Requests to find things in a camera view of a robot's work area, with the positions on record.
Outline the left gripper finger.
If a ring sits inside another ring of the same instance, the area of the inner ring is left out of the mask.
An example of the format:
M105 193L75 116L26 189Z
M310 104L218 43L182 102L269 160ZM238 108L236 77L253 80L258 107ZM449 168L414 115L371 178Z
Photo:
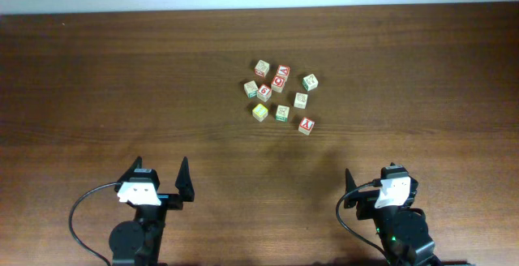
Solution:
M192 185L188 158L184 157L182 159L182 163L180 169L178 171L178 176L175 181L175 187L178 189L178 193L182 198L183 202L193 202L195 199L195 190Z
M130 168L122 175L123 177L126 177L127 175L132 175L136 169L142 168L142 157L136 157Z

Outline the snail picture block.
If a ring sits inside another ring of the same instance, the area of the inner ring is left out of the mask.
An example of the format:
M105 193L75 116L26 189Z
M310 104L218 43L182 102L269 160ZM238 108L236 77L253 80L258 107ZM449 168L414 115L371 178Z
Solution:
M294 97L294 107L305 109L307 106L308 95L306 93L297 92Z

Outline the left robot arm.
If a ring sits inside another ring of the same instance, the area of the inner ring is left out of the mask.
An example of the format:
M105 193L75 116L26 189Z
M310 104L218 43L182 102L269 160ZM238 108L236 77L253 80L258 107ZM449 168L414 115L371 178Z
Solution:
M135 210L130 221L114 227L109 236L113 265L157 265L168 211L181 210L195 199L188 158L184 157L175 187L175 194L160 193L160 180L154 169L145 169L137 157L118 179L114 191L121 203Z

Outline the block with green Z side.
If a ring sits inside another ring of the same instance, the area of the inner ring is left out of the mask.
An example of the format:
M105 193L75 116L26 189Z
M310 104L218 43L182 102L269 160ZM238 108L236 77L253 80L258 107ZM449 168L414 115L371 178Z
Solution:
M318 87L319 81L314 74L310 74L302 79L302 84L307 91L311 91Z

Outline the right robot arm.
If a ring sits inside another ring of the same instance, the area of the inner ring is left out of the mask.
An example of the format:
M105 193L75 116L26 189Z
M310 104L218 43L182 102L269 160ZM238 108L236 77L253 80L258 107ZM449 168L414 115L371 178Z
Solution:
M336 218L353 236L382 253L390 265L441 265L429 234L424 211L413 208L418 181L402 165L390 164L380 177L357 185L345 170L345 194L337 201ZM360 221L372 220L381 244L375 245L352 230L341 218L340 207L355 208Z

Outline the red letter Y block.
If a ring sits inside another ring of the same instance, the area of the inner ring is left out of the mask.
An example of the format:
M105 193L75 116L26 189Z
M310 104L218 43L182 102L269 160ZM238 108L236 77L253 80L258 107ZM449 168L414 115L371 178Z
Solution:
M315 125L315 122L312 119L307 117L303 117L301 122L298 125L298 131L303 133L304 135L309 135Z

